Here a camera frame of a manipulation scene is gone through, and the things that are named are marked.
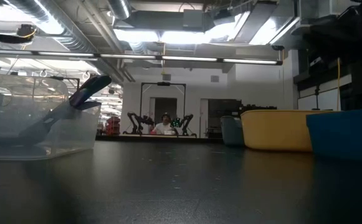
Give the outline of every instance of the person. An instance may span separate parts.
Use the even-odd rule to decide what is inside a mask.
[[[161,116],[162,123],[156,125],[154,130],[152,130],[153,134],[165,134],[166,131],[173,131],[174,129],[171,127],[171,117],[168,113],[165,113]]]

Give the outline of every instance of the white shirt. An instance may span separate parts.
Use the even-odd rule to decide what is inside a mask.
[[[167,125],[164,125],[163,123],[157,124],[154,128],[154,132],[156,134],[164,134],[165,131],[171,131],[173,128],[171,127],[171,124],[168,123]]]

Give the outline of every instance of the laboratory room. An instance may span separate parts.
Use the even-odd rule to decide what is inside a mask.
[[[362,223],[362,0],[0,0],[0,223]]]

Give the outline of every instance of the yellow tub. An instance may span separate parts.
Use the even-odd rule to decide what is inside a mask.
[[[253,110],[242,113],[244,144],[252,149],[312,152],[306,115],[330,111]]]

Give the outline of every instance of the plastic container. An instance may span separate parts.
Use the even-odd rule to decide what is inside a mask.
[[[252,149],[312,152],[306,115],[331,111],[252,110],[242,113],[244,143]]]
[[[222,139],[227,146],[244,146],[242,121],[232,116],[221,117]]]
[[[58,80],[0,75],[0,160],[48,159],[92,149],[100,107],[76,110],[67,93]],[[53,118],[41,122],[49,113]]]
[[[307,116],[317,155],[362,160],[362,110]]]

